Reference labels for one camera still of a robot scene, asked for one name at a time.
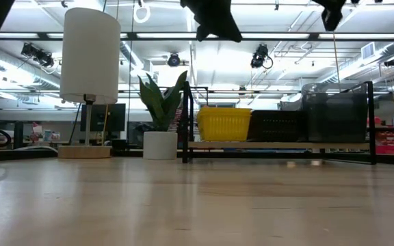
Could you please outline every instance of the lamp shade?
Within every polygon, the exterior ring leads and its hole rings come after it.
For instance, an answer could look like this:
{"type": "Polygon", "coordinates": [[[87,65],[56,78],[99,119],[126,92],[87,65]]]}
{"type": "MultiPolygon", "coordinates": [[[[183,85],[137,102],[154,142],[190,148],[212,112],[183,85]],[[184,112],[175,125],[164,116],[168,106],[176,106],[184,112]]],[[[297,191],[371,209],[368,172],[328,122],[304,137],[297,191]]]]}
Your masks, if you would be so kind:
{"type": "Polygon", "coordinates": [[[94,104],[116,103],[120,31],[115,18],[98,10],[73,8],[66,12],[61,98],[84,103],[83,95],[95,95],[94,104]]]}

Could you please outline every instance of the air vent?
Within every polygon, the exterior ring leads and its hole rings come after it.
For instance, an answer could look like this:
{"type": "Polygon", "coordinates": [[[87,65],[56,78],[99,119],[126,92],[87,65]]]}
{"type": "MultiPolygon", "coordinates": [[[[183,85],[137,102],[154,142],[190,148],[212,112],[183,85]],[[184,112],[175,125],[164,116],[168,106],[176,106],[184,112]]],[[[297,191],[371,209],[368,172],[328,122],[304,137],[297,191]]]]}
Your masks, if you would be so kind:
{"type": "Polygon", "coordinates": [[[373,57],[375,55],[375,43],[371,42],[368,45],[361,48],[361,56],[363,59],[373,57]]]}

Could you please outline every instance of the potted plant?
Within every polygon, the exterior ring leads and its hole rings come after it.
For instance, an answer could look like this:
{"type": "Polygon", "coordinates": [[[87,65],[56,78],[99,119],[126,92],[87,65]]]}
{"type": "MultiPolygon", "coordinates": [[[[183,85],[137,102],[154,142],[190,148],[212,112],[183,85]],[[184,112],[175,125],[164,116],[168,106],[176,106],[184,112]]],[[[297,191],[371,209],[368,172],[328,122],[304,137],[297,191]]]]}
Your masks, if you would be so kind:
{"type": "Polygon", "coordinates": [[[182,101],[180,91],[186,82],[187,72],[182,73],[176,85],[163,94],[150,75],[147,76],[149,83],[139,78],[140,98],[151,114],[154,127],[153,131],[144,133],[144,159],[172,160],[177,156],[177,133],[167,130],[182,101]]]}

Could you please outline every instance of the black metal rack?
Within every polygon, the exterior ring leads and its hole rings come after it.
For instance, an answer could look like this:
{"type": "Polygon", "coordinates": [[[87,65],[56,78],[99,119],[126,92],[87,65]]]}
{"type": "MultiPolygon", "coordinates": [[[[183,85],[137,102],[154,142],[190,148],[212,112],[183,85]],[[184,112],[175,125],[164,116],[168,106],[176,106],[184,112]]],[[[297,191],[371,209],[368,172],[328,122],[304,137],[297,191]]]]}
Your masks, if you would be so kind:
{"type": "Polygon", "coordinates": [[[344,90],[340,93],[348,93],[357,87],[360,87],[363,84],[367,84],[367,98],[368,98],[368,110],[369,110],[369,143],[216,143],[216,142],[208,142],[208,143],[196,143],[194,142],[194,126],[192,125],[194,122],[194,98],[191,92],[191,87],[189,83],[185,84],[185,88],[183,90],[184,100],[183,100],[183,111],[185,112],[185,123],[183,126],[183,130],[181,132],[182,140],[183,140],[183,152],[182,152],[182,163],[188,163],[189,160],[193,158],[267,158],[267,159],[343,159],[351,162],[365,162],[369,161],[371,165],[375,165],[377,161],[376,156],[376,128],[375,128],[375,106],[373,103],[373,83],[371,81],[367,81],[361,83],[353,88],[348,90],[344,90]],[[196,147],[204,147],[205,148],[215,148],[217,146],[223,146],[223,148],[314,148],[320,149],[320,153],[296,153],[296,154],[287,154],[287,153],[234,153],[234,152],[194,152],[194,148],[196,147]],[[366,154],[326,154],[326,148],[363,148],[369,149],[369,155],[366,159],[366,154]]]}

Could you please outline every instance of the computer monitor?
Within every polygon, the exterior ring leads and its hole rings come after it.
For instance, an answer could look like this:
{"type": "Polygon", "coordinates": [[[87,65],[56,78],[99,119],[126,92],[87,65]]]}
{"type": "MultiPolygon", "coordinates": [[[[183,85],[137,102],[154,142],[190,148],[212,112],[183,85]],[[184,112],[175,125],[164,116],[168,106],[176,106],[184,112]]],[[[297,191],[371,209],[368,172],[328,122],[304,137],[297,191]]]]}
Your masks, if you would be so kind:
{"type": "MultiPolygon", "coordinates": [[[[115,104],[109,105],[107,110],[107,126],[106,132],[125,131],[126,127],[126,105],[115,104]]],[[[106,118],[106,105],[92,105],[92,113],[90,117],[90,131],[99,132],[104,129],[104,121],[106,118]]],[[[81,125],[80,131],[86,131],[86,105],[81,107],[81,125]]]]}

